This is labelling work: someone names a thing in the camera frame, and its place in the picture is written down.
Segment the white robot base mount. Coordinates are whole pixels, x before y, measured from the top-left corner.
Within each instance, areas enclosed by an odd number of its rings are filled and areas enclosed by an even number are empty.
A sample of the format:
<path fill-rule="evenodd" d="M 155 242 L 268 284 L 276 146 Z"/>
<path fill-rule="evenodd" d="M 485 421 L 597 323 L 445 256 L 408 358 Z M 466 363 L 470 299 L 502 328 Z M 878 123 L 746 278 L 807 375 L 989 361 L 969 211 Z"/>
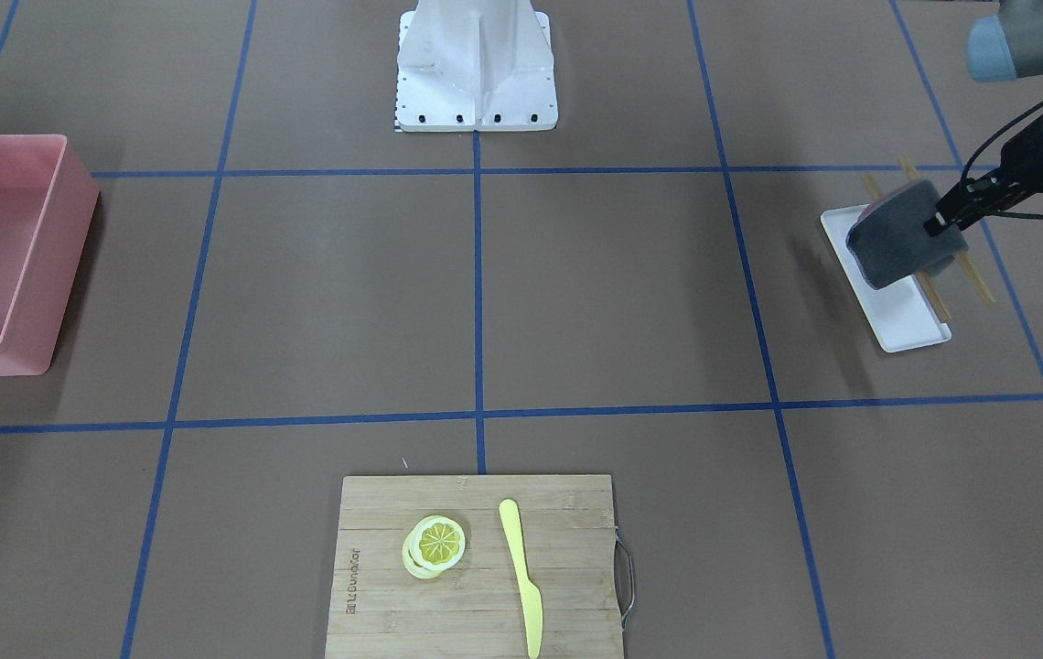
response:
<path fill-rule="evenodd" d="M 420 1 L 401 13 L 393 125 L 548 131 L 559 122 L 551 21 L 530 1 Z"/>

